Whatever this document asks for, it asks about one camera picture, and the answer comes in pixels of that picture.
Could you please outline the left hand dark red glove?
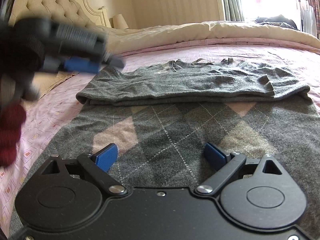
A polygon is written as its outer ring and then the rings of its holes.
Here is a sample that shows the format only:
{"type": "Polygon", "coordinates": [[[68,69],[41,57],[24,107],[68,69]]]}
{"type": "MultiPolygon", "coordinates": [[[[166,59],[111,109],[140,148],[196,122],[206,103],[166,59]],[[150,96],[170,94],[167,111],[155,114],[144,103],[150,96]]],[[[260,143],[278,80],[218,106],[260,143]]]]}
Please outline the left hand dark red glove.
{"type": "Polygon", "coordinates": [[[21,101],[36,101],[33,78],[44,62],[44,47],[35,36],[13,31],[1,23],[1,167],[10,166],[26,112],[21,101]]]}

